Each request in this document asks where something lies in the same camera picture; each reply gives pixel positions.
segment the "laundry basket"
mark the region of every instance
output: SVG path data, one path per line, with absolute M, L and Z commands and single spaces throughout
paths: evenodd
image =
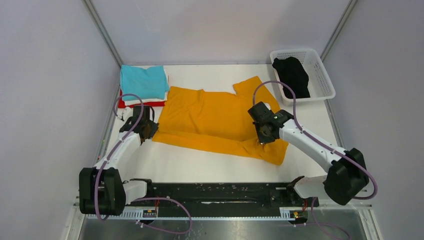
M 309 83 L 307 89 L 309 90 L 310 97 L 308 98 L 297 98 L 296 104 L 304 104 L 313 101 L 323 101 L 332 99 L 336 95 L 333 84 L 327 74 L 326 68 L 324 67 L 323 61 L 317 51 L 310 48 L 298 48 L 298 49 L 283 49 L 275 50 L 270 54 L 271 63 L 274 63 L 274 59 L 286 59 L 289 57 L 297 58 L 301 63 L 309 76 Z M 274 69 L 275 77 L 277 81 L 280 81 L 277 71 Z M 278 85 L 282 96 L 282 103 L 285 106 L 292 106 L 293 99 L 287 98 L 283 92 L 283 86 Z

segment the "blue cloth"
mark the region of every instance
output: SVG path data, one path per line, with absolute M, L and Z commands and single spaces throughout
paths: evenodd
M 147 69 L 122 65 L 120 69 L 122 94 L 135 94 L 141 99 L 164 99 L 170 90 L 164 66 L 151 66 Z M 124 101 L 137 100 L 134 96 L 124 96 Z

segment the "gray wall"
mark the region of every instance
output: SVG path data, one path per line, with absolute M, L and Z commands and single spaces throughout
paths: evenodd
M 3 0 L 0 33 L 0 239 L 59 239 L 119 67 L 80 0 Z
M 126 64 L 270 62 L 324 50 L 349 0 L 93 0 Z
M 424 1 L 360 0 L 324 64 L 345 146 L 375 176 L 384 239 L 422 239 Z

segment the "white table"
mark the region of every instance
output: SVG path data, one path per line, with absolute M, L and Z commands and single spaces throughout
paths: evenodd
M 269 64 L 244 65 L 169 65 L 165 66 L 169 85 L 211 92 L 236 93 L 233 84 L 254 76 L 262 82 L 276 80 Z M 283 105 L 276 83 L 267 84 L 280 107 L 290 113 L 291 107 Z M 155 122 L 162 107 L 155 107 Z M 336 143 L 330 118 L 323 101 L 299 105 L 299 121 L 323 139 Z M 107 151 L 113 147 L 123 122 L 116 120 Z M 136 177 L 157 183 L 212 183 L 212 182 L 291 182 L 298 176 L 321 176 L 326 173 L 306 154 L 289 145 L 282 165 L 264 160 L 213 152 L 206 152 L 147 140 L 134 153 L 137 158 Z

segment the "black cloth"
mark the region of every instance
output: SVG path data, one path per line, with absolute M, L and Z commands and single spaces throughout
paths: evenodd
M 287 84 L 296 95 L 296 99 L 310 98 L 308 91 L 309 76 L 302 63 L 295 57 L 274 59 L 272 67 L 277 71 L 280 82 Z M 293 99 L 292 93 L 283 87 L 282 91 L 288 99 Z

